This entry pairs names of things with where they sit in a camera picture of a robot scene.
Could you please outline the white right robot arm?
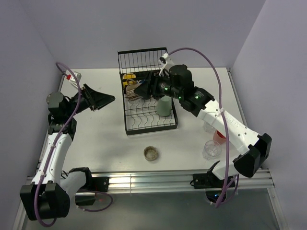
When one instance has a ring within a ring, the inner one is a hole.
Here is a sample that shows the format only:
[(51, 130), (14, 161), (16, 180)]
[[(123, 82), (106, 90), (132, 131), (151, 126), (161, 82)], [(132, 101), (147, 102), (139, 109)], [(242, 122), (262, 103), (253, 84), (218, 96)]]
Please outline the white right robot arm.
[(174, 65), (160, 74), (150, 71), (134, 92), (143, 98), (177, 99), (182, 108), (213, 126), (236, 148), (236, 156), (227, 156), (225, 163), (220, 161), (210, 168), (207, 177), (211, 186), (217, 187), (226, 177), (236, 174), (253, 177), (269, 156), (271, 136), (249, 129), (224, 110), (209, 92), (195, 86), (186, 65)]

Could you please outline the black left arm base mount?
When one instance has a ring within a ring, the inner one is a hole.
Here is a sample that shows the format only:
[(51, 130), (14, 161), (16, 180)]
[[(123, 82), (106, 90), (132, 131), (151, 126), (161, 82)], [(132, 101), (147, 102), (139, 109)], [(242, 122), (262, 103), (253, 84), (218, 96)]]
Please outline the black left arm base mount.
[(108, 177), (93, 177), (89, 186), (84, 186), (75, 195), (75, 203), (78, 206), (92, 206), (99, 194), (94, 191), (107, 193), (109, 186)]

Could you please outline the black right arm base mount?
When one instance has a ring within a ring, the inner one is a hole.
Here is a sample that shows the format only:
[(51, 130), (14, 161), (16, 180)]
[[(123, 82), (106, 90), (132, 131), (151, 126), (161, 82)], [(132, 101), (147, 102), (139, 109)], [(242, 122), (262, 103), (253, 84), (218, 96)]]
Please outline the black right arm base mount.
[(220, 191), (210, 190), (209, 192), (205, 192), (208, 200), (215, 203), (221, 194), (224, 181), (219, 180), (212, 173), (195, 173), (192, 177), (193, 179), (190, 181), (190, 185), (194, 189), (220, 189)]

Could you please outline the yellow ceramic mug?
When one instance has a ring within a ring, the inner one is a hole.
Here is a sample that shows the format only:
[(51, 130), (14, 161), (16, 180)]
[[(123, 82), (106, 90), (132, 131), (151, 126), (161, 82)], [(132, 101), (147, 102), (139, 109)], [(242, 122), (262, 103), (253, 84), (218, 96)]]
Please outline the yellow ceramic mug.
[(124, 73), (121, 77), (121, 80), (123, 88), (128, 85), (134, 85), (137, 83), (136, 75), (134, 73)]

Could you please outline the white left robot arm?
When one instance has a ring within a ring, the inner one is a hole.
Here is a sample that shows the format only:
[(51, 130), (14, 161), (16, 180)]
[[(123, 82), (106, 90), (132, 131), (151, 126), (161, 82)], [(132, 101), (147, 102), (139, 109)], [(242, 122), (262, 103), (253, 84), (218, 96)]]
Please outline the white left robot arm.
[(94, 185), (88, 167), (73, 168), (61, 177), (67, 152), (74, 140), (77, 121), (74, 116), (86, 109), (99, 110), (115, 100), (113, 95), (97, 92), (87, 84), (69, 98), (61, 92), (47, 96), (48, 136), (43, 159), (29, 185), (22, 186), (20, 197), (31, 221), (64, 218), (79, 191)]

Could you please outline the green plastic cup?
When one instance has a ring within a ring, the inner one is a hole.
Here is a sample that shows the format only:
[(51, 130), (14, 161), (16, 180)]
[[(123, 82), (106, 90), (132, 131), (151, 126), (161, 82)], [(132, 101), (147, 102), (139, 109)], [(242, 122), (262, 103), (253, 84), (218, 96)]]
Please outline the green plastic cup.
[(156, 112), (159, 116), (169, 116), (172, 109), (172, 99), (169, 96), (164, 96), (158, 100)]

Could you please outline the black metal mug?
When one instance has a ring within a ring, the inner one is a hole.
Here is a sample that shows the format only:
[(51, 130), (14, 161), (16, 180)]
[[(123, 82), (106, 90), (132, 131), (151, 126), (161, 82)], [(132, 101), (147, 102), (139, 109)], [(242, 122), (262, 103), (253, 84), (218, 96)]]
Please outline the black metal mug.
[(130, 100), (138, 99), (140, 96), (134, 93), (134, 89), (136, 89), (141, 83), (137, 82), (134, 85), (128, 85), (125, 88), (126, 97)]

